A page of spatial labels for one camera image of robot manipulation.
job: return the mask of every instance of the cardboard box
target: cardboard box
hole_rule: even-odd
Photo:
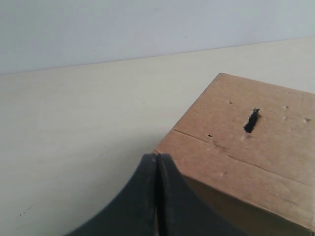
[[[155,152],[245,233],[314,232],[315,94],[219,74]]]

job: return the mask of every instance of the hole in cardboard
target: hole in cardboard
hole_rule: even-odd
[[[252,114],[250,115],[248,122],[246,125],[243,126],[244,130],[247,133],[251,133],[254,130],[254,127],[257,123],[258,118],[261,117],[261,115],[258,113],[259,112],[259,108],[254,108]]]

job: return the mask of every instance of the white wall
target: white wall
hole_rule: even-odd
[[[0,74],[315,35],[314,0],[0,0]]]

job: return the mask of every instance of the black plastic object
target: black plastic object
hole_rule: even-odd
[[[157,159],[157,219],[160,236],[245,236],[203,203],[170,155]]]
[[[132,178],[98,215],[68,236],[245,236],[192,191],[167,154],[145,154]]]
[[[144,155],[117,197],[68,236],[153,236],[156,161],[155,155]]]

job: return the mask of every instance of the table surface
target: table surface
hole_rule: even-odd
[[[220,72],[315,92],[315,37],[0,76],[0,235],[63,235]]]

